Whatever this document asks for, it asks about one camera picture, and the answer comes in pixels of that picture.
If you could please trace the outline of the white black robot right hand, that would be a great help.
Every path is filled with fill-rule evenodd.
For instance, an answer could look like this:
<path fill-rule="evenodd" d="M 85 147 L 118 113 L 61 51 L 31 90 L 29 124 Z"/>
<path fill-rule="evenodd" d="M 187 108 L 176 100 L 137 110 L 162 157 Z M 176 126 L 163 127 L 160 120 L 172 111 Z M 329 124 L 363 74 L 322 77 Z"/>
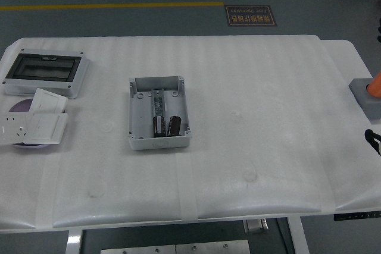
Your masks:
<path fill-rule="evenodd" d="M 367 129 L 364 132 L 365 140 L 369 143 L 369 145 L 380 155 L 380 135 L 375 133 L 371 129 Z"/>

